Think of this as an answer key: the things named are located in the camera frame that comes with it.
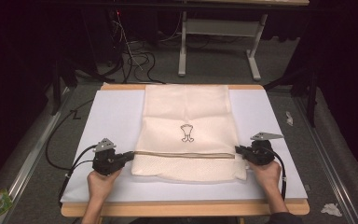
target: black cable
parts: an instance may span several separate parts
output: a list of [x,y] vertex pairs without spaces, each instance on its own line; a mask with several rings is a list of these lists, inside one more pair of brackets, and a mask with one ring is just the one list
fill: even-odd
[[203,45],[199,46],[199,47],[191,47],[190,45],[188,45],[188,41],[186,41],[186,47],[188,47],[189,49],[203,49],[205,48],[206,46],[208,46],[208,44],[211,42],[211,38],[209,36],[198,36],[200,39],[206,39],[206,43],[204,43]]
[[281,163],[281,167],[282,167],[282,190],[281,190],[281,195],[282,195],[282,198],[284,200],[285,197],[286,197],[286,170],[284,169],[283,161],[282,161],[281,157],[278,155],[278,153],[276,153],[275,151],[269,150],[266,147],[263,147],[263,148],[266,151],[272,153],[278,159],[278,161]]
[[60,189],[60,193],[58,195],[58,204],[60,207],[62,207],[62,203],[61,203],[61,198],[62,198],[62,195],[63,195],[63,192],[65,191],[66,189],[66,186],[68,185],[68,182],[69,182],[69,179],[71,178],[72,174],[74,173],[74,170],[75,168],[80,165],[81,163],[83,163],[83,161],[79,164],[77,164],[79,162],[79,160],[83,157],[83,155],[88,152],[89,150],[93,149],[93,148],[96,148],[97,145],[93,145],[93,146],[90,146],[86,149],[84,149],[82,151],[82,153],[80,153],[80,155],[76,158],[74,164],[72,165],[71,169],[68,170],[68,173],[65,175],[65,180],[63,181],[62,183],[62,187]]
[[128,43],[129,45],[132,45],[132,44],[138,44],[140,43],[141,46],[138,47],[137,49],[132,49],[131,51],[138,51],[139,49],[143,49],[145,47],[145,41],[131,41],[130,43]]
[[[132,55],[132,58],[143,58],[143,59],[145,59],[142,63],[138,63],[139,66],[146,65],[146,64],[150,63],[150,60],[149,60],[149,58],[147,57],[147,55],[142,55],[142,54],[143,54],[142,52],[137,52],[137,53],[133,54],[133,55],[135,55],[135,56]],[[129,59],[127,60],[127,64],[132,64],[132,63],[131,63],[131,58],[129,58]]]
[[170,39],[166,39],[166,40],[160,40],[159,43],[164,45],[164,46],[168,46],[168,47],[172,47],[172,46],[178,46],[182,43],[182,40],[179,39],[178,40],[178,37],[180,37],[180,35],[177,35],[173,38],[170,38]]
[[71,112],[70,112],[68,115],[66,115],[66,116],[62,119],[62,121],[61,121],[61,122],[54,128],[54,130],[51,132],[51,134],[50,134],[50,136],[48,137],[48,140],[47,140],[47,142],[46,142],[45,156],[46,156],[46,160],[48,161],[48,164],[50,164],[52,167],[57,168],[57,169],[60,169],[60,170],[66,170],[66,171],[69,171],[69,170],[70,170],[70,168],[61,167],[61,166],[59,166],[59,165],[54,164],[54,163],[50,160],[50,158],[49,158],[49,156],[48,156],[48,147],[49,147],[49,145],[50,145],[50,141],[51,141],[52,136],[57,132],[57,130],[61,127],[61,125],[62,125],[73,113],[75,113],[79,108],[81,108],[82,106],[84,106],[84,105],[86,105],[86,104],[92,102],[93,100],[94,100],[94,99],[88,100],[87,102],[85,102],[85,103],[83,103],[82,105],[76,107],[75,109],[72,109]]
[[234,36],[232,40],[216,39],[216,38],[214,38],[214,36],[211,36],[210,38],[215,43],[232,44],[232,43],[241,41],[242,39],[244,39],[244,36]]
[[[150,62],[149,58],[147,57],[147,55],[138,55],[137,57],[140,57],[140,58],[144,58],[145,61],[143,63],[141,63],[140,65],[144,65],[144,64],[148,64]],[[140,81],[140,82],[147,82],[149,80],[142,80],[141,78],[138,77],[136,71],[138,70],[140,66],[136,66],[135,69],[133,70],[133,75],[135,76],[135,78]]]
[[123,75],[124,75],[124,79],[123,79],[123,84],[127,84],[127,82],[128,82],[128,79],[130,78],[130,74],[131,74],[131,70],[132,70],[132,59],[133,59],[133,56],[132,56],[132,54],[131,54],[131,50],[130,50],[130,47],[127,45],[127,50],[129,51],[129,55],[130,55],[130,69],[129,69],[129,72],[128,72],[128,74],[126,75],[125,73],[124,73],[124,68],[123,68]]
[[157,83],[161,83],[161,84],[166,84],[165,82],[163,81],[160,81],[160,80],[156,80],[156,79],[153,79],[150,77],[150,71],[154,68],[154,66],[156,65],[156,58],[154,56],[154,54],[150,53],[150,52],[144,52],[144,54],[150,54],[152,57],[153,57],[153,65],[147,70],[147,77],[151,80],[151,81],[154,81],[154,82],[157,82]]
[[77,223],[79,219],[80,219],[79,217],[75,218],[75,220],[72,222],[72,224]]
[[86,163],[86,162],[90,162],[90,161],[82,161],[81,163],[79,163],[77,166],[83,164],[83,163]]
[[121,67],[121,72],[123,73],[123,82],[124,82],[124,80],[126,79],[126,71],[124,71],[124,66]]
[[[103,74],[98,74],[98,76],[108,78],[108,76],[114,74],[116,71],[118,71],[120,68],[122,68],[123,65],[124,65],[124,60],[123,60],[123,57],[120,56],[120,57],[118,57],[114,68],[112,68],[111,70],[109,70],[109,71],[107,71],[107,72],[105,72]],[[99,77],[96,77],[96,76],[91,76],[90,74],[87,74],[87,76],[83,76],[81,74],[76,73],[76,76],[84,78],[84,79],[98,79],[98,80],[101,80],[101,81],[109,81],[109,82],[114,82],[115,81],[114,79],[110,79],[110,78],[109,79],[102,79],[102,78],[99,78]]]
[[97,78],[97,79],[100,80],[100,81],[107,82],[107,83],[115,82],[115,80],[114,80],[113,78],[105,77],[105,76],[103,76],[103,75],[101,75],[101,74],[95,72],[94,70],[89,69],[87,66],[84,66],[84,65],[82,65],[82,64],[80,64],[80,63],[76,63],[76,62],[72,61],[72,60],[69,59],[69,58],[62,57],[62,60],[63,60],[64,62],[68,63],[69,65],[71,65],[72,67],[77,68],[77,69],[79,69],[79,70],[85,72],[86,74],[88,74],[88,75],[90,75],[90,76],[92,76],[92,77]]

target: wooden table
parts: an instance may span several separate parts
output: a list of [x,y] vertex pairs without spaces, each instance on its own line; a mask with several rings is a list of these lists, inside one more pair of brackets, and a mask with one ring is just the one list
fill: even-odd
[[[145,89],[145,85],[103,85],[101,87],[102,91],[125,91],[125,90],[142,91],[144,89]],[[258,85],[230,85],[229,89],[255,90],[258,92],[261,91],[264,92],[263,88]],[[84,143],[84,141],[87,142],[88,140],[86,139],[87,136],[89,135],[88,131],[92,129],[93,132],[96,133],[99,132],[99,130],[96,130],[95,127],[101,125],[95,124],[95,122],[92,121],[92,119],[90,119],[91,116],[93,116],[93,113],[95,115],[95,112],[93,111],[92,108],[90,111],[88,124],[86,125],[85,132],[83,133],[82,140],[79,143],[78,153],[79,151],[82,151],[84,149],[83,147],[85,145],[89,144],[89,143]],[[280,141],[280,143],[283,146],[286,146],[283,139],[278,141]],[[115,143],[115,144],[117,144],[117,150],[118,150],[120,148],[120,144],[119,143]],[[273,146],[280,145],[279,142],[277,143],[273,142],[272,144]],[[292,163],[293,161],[291,160],[291,157],[287,155],[286,156],[283,155],[284,153],[279,152],[278,148],[275,150],[278,153],[282,153],[281,157],[283,158],[286,157],[285,159],[283,159],[285,161],[286,169],[289,170],[289,172],[290,171],[293,172],[292,174],[288,174],[288,176],[290,176],[289,180],[294,181],[294,179],[298,177],[298,173],[296,172],[296,168]],[[90,168],[86,168],[86,166],[83,165],[79,166],[79,169],[82,168],[85,170],[83,171],[75,170],[74,174],[72,175],[70,183],[68,184],[68,187],[65,190],[65,193],[69,195],[67,196],[67,199],[65,199],[65,193],[64,193],[64,197],[63,197],[64,200],[62,201],[62,214],[66,217],[82,217],[86,209],[87,199],[88,199],[86,176],[87,173],[90,171]],[[119,178],[121,178],[122,175],[125,175],[126,172],[125,169],[123,169],[123,172]],[[84,182],[80,184],[78,183],[73,184],[74,185],[73,187],[69,187],[71,185],[71,181],[74,178],[78,178],[80,179],[79,181],[84,181]],[[137,178],[137,177],[133,177],[131,176],[130,173],[128,173],[126,178]],[[131,186],[129,186],[129,184],[127,184],[127,186],[120,186],[120,182],[121,181],[119,180],[115,183],[115,190],[113,191],[114,193],[121,192],[121,191],[127,192],[129,194],[137,193],[135,191],[128,192],[131,191]],[[246,182],[247,183],[245,183],[245,185],[252,185],[256,188],[256,190],[261,190],[260,187],[258,187],[258,185],[255,183],[255,179],[252,179],[251,175],[248,175],[248,180]],[[287,197],[286,197],[286,205],[288,209],[290,210],[291,213],[295,215],[306,215],[310,211],[310,207],[308,205],[305,190],[303,190],[303,186],[301,182],[297,183],[299,186],[291,186],[290,184],[291,182],[289,181]],[[293,198],[293,196],[290,196],[291,192],[301,188],[303,191],[299,193],[300,196],[298,198],[296,198],[296,196],[295,198]],[[79,190],[80,193],[74,194],[75,196],[70,196],[71,191],[76,191],[76,190]],[[103,217],[226,217],[226,216],[245,217],[245,216],[258,216],[258,215],[269,214],[269,205],[263,196],[259,197],[258,199],[239,199],[239,200],[233,200],[233,199],[206,200],[205,199],[205,200],[184,200],[184,201],[176,200],[176,201],[153,201],[153,202],[146,200],[143,202],[139,201],[139,202],[115,202],[115,203],[109,201],[110,200],[108,198],[107,202],[103,206],[103,210],[102,210]]]

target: white fabric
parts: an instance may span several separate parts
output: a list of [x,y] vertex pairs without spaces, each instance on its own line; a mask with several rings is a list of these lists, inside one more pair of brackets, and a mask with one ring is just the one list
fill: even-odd
[[324,208],[322,209],[321,213],[327,213],[329,215],[333,215],[336,217],[342,217],[341,212],[337,208],[337,204],[333,203],[327,203],[324,205]]
[[183,181],[246,179],[227,86],[149,85],[133,175]]

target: wire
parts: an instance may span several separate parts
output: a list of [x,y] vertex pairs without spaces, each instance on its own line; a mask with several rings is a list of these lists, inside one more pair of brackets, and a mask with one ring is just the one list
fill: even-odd
[[80,63],[76,63],[76,62],[72,61],[69,58],[62,57],[61,60],[63,60],[64,62],[68,63],[69,65],[73,66],[74,68],[79,69],[79,70],[85,72],[86,74],[97,78],[100,81],[107,82],[107,83],[115,82],[115,80],[113,78],[108,78],[106,76],[115,73],[116,72],[115,69],[117,69],[116,67],[114,69],[108,71],[107,73],[101,75],[101,74],[95,72],[94,70],[89,69],[87,66],[84,66],[84,65],[82,65]]
[[68,173],[65,175],[66,178],[65,178],[65,180],[64,180],[63,183],[62,183],[62,187],[61,187],[61,189],[60,189],[60,193],[59,193],[59,195],[58,195],[58,204],[59,204],[60,207],[62,206],[61,198],[62,198],[63,192],[65,191],[66,186],[68,185],[69,179],[71,178],[72,174],[74,173],[75,168],[76,168],[78,165],[80,165],[80,164],[82,164],[82,163],[84,163],[84,162],[86,162],[86,161],[82,161],[82,162],[79,163],[79,164],[77,164],[77,163],[80,161],[80,159],[83,157],[83,155],[84,155],[86,152],[88,152],[88,151],[90,151],[91,149],[96,148],[96,147],[97,147],[97,145],[93,145],[93,146],[90,146],[90,147],[84,149],[84,150],[80,153],[80,155],[76,158],[76,161],[75,161],[74,164],[72,165],[71,169],[68,170]]
[[141,44],[141,46],[140,47],[138,47],[137,49],[132,49],[132,51],[138,51],[139,49],[143,49],[144,47],[145,47],[145,41],[138,41],[138,40],[136,40],[136,41],[131,41],[129,44]]
[[175,39],[178,36],[181,36],[181,35],[176,35],[176,33],[179,30],[179,26],[180,26],[181,21],[182,21],[182,12],[179,12],[179,20],[178,20],[178,23],[176,24],[175,31],[172,33],[172,35],[170,37],[168,37],[166,39],[159,40],[158,42],[164,42],[164,41],[172,40],[172,39]]
[[206,42],[204,43],[204,44],[202,44],[201,46],[199,46],[199,47],[191,47],[190,45],[188,45],[187,43],[186,43],[186,47],[188,47],[188,48],[190,48],[190,49],[203,49],[203,48],[205,48],[206,46],[208,46],[209,45],[209,43],[211,42],[211,38],[208,36],[208,35],[197,35],[197,36],[194,36],[194,35],[190,35],[189,37],[193,37],[193,39],[197,39],[197,37],[199,38],[199,39],[206,39]]
[[278,161],[281,163],[281,167],[282,167],[282,190],[281,190],[281,195],[282,195],[282,198],[283,200],[285,199],[286,197],[286,170],[284,169],[284,164],[283,164],[283,161],[281,159],[281,157],[278,155],[278,153],[276,153],[275,151],[273,150],[270,150],[266,147],[263,147],[265,150],[269,151],[270,153],[272,153],[277,159]]
[[60,169],[60,170],[66,170],[66,171],[69,171],[70,168],[66,168],[66,167],[62,167],[62,166],[59,166],[57,164],[54,164],[49,156],[48,156],[48,149],[49,149],[49,145],[50,145],[50,141],[51,141],[51,138],[53,137],[53,135],[57,132],[57,130],[62,126],[62,124],[73,114],[75,113],[79,108],[81,108],[82,106],[92,102],[94,99],[91,99],[91,100],[88,100],[87,102],[83,103],[82,105],[76,107],[75,109],[72,109],[70,110],[71,112],[66,115],[62,121],[54,128],[54,130],[51,132],[50,136],[48,137],[48,140],[46,142],[46,148],[45,148],[45,156],[46,156],[46,160],[48,161],[48,164],[50,164],[52,167],[54,168],[57,168],[57,169]]
[[129,42],[128,42],[127,37],[126,37],[126,33],[125,33],[124,28],[123,28],[123,26],[121,24],[120,16],[118,15],[118,11],[116,11],[116,13],[117,13],[117,20],[118,20],[117,24],[121,27],[122,34],[124,35],[124,39],[126,41],[127,49],[129,50],[129,54],[130,54],[131,58],[133,58],[132,53],[131,53],[131,49],[130,49],[130,46],[129,46]]
[[[153,78],[150,76],[150,71],[151,71],[151,70],[155,67],[155,65],[156,65],[156,58],[155,58],[155,56],[154,56],[153,53],[147,52],[147,51],[146,51],[146,52],[140,52],[140,53],[137,54],[137,56],[138,56],[138,57],[143,57],[143,58],[145,58],[144,64],[147,64],[147,63],[150,62],[150,59],[149,59],[148,56],[151,56],[151,57],[153,58],[153,61],[151,61],[151,62],[152,62],[152,65],[149,67],[149,69],[147,69],[147,72],[146,72],[147,78],[149,79],[150,82],[153,82],[153,83],[166,84],[166,82],[163,82],[163,81],[160,81],[160,80],[157,80],[157,79],[153,79]],[[135,78],[136,78],[137,80],[139,80],[139,81],[147,82],[147,80],[141,80],[140,78],[138,78],[137,73],[136,73],[136,69],[137,69],[137,68],[135,68],[135,70],[134,70],[134,76],[135,76]]]
[[162,45],[167,46],[167,47],[173,47],[173,46],[178,46],[181,45],[182,40],[181,39],[177,39],[178,37],[180,37],[180,35],[177,35],[171,39],[167,39],[161,42]]
[[75,218],[75,220],[72,222],[72,224],[77,223],[79,219],[80,219],[80,217]]
[[214,38],[215,36],[211,36],[211,40],[213,42],[216,42],[216,43],[223,43],[223,44],[232,44],[232,43],[235,43],[235,42],[238,42],[238,41],[241,41],[243,40],[245,37],[244,36],[224,36],[224,38],[228,38],[228,37],[232,37],[232,40],[223,40],[223,39],[218,39],[218,38]]
[[114,79],[110,79],[110,78],[108,79],[107,76],[114,74],[116,71],[118,71],[123,66],[123,64],[124,64],[123,57],[120,56],[117,58],[117,62],[115,62],[115,67],[103,74],[94,73],[94,75],[90,75],[89,73],[87,73],[87,71],[85,71],[88,76],[82,76],[78,73],[76,73],[76,76],[84,78],[84,79],[97,78],[97,79],[99,79],[101,81],[105,81],[105,82],[112,82],[112,81],[114,82],[115,81]]
[[128,51],[129,51],[129,53],[130,53],[130,58],[129,58],[129,60],[130,60],[130,69],[129,69],[129,72],[128,72],[128,74],[127,75],[125,75],[125,72],[124,72],[124,68],[123,68],[123,75],[124,75],[124,79],[123,79],[123,84],[127,84],[127,82],[128,82],[128,79],[130,78],[130,75],[131,75],[131,70],[132,70],[132,60],[134,60],[133,59],[133,56],[131,55],[131,49],[130,49],[130,46],[129,45],[127,45],[127,49],[128,49]]

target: floor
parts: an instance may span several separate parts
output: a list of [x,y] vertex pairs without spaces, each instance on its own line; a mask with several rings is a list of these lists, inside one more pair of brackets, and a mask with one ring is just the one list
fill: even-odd
[[[131,69],[128,82],[153,79],[166,83],[265,85],[282,76],[297,44],[297,41],[281,43],[277,39],[262,41],[255,56],[262,80],[255,82],[251,78],[244,57],[246,46],[252,43],[250,39],[221,36],[213,36],[210,39],[205,36],[189,38],[185,77],[177,76],[177,40],[175,38],[161,42],[157,47],[142,42],[131,44],[131,56],[138,68]],[[124,62],[124,74],[127,74],[130,71],[130,64],[127,60]],[[100,64],[99,68],[103,71],[109,69],[105,64]],[[148,76],[149,68],[153,69]],[[53,134],[50,141],[50,156],[62,165],[71,164],[74,159],[73,149],[76,149],[81,137],[90,104],[78,109],[77,115],[81,119],[63,121],[64,117],[71,109],[92,99],[102,85],[100,81],[88,78],[81,71],[77,73],[79,85],[76,88],[65,88],[62,85],[62,107],[58,114],[50,115],[50,100],[2,168],[0,189],[10,190],[10,194],[14,196],[15,206],[5,216],[0,217],[0,223],[78,221],[61,215],[57,193],[65,172],[49,166],[44,156],[48,138],[62,121],[62,126]],[[124,76],[119,72],[111,78],[117,82],[124,80]],[[358,223],[358,165],[345,140],[340,136],[322,93],[318,91],[316,128],[312,128],[304,117],[304,99],[292,97],[288,90],[290,86],[277,87],[268,92],[268,97],[301,179],[308,190],[310,213],[303,216],[304,223]],[[51,90],[47,95],[51,99]],[[286,123],[286,111],[290,111],[294,118],[293,127]],[[326,203],[336,203],[343,216],[335,217],[321,213]],[[264,223],[266,217],[247,217],[245,220],[246,223]],[[122,223],[120,219],[112,218],[106,218],[104,221]]]

